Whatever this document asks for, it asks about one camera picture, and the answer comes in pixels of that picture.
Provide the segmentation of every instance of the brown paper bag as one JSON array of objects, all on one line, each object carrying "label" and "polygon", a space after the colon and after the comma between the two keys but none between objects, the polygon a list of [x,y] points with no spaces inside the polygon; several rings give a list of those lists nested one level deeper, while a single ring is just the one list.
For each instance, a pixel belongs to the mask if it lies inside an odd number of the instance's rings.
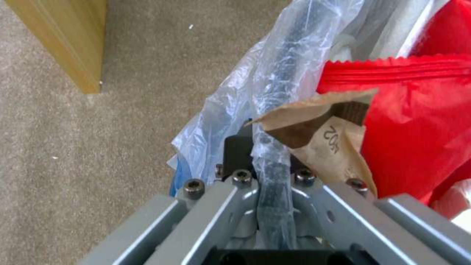
[{"label": "brown paper bag", "polygon": [[376,89],[318,95],[283,105],[253,122],[262,123],[324,183],[359,178],[376,196],[371,171],[359,153],[366,130],[363,121],[375,93]]}]

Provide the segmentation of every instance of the bolt head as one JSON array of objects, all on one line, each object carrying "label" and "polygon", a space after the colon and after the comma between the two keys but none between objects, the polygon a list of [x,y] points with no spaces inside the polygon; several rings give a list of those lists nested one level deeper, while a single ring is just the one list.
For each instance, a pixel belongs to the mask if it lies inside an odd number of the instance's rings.
[{"label": "bolt head", "polygon": [[352,187],[354,190],[356,190],[360,194],[365,194],[368,192],[368,186],[366,183],[358,178],[349,178],[346,181],[346,184],[350,187]]},{"label": "bolt head", "polygon": [[238,169],[232,173],[232,183],[238,185],[250,185],[252,182],[252,174],[245,169]]},{"label": "bolt head", "polygon": [[183,192],[188,199],[199,199],[204,194],[204,182],[200,179],[189,179],[183,186]]},{"label": "bolt head", "polygon": [[306,187],[312,186],[316,180],[317,175],[312,173],[308,168],[298,169],[294,173],[294,183],[300,184]]}]

